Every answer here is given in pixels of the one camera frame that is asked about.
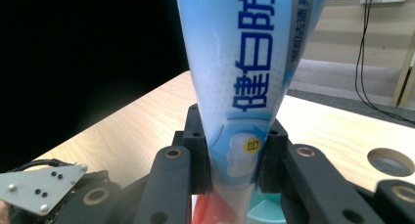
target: wooden table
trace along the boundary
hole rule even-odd
[[[67,140],[40,158],[77,161],[88,171],[107,169],[122,187],[148,174],[156,152],[184,129],[196,94],[186,71],[142,98]],[[286,96],[277,118],[293,143],[322,150],[343,176],[374,190],[393,179],[369,163],[376,148],[399,151],[415,160],[415,129]],[[399,178],[415,184],[415,174]]]

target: white wall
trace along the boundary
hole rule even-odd
[[[360,0],[329,0],[303,57],[355,64],[363,30]],[[401,68],[415,32],[415,0],[373,4],[365,39],[365,64]]]

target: metal bracket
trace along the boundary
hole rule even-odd
[[[0,200],[38,216],[47,215],[85,174],[86,165],[0,174]]]

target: toothpaste tube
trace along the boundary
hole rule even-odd
[[[243,223],[268,130],[326,0],[177,0],[207,138],[199,223]]]

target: screw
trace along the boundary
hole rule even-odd
[[[16,185],[15,185],[15,184],[10,184],[10,185],[9,185],[9,191],[10,191],[10,192],[14,192],[17,188],[18,188],[18,187],[16,187]]]
[[[82,164],[80,166],[80,169],[82,169],[82,171],[85,172],[86,170],[88,170],[88,166],[86,166],[85,164]]]
[[[47,212],[49,210],[49,207],[47,204],[43,204],[40,206],[40,211],[41,212]]]

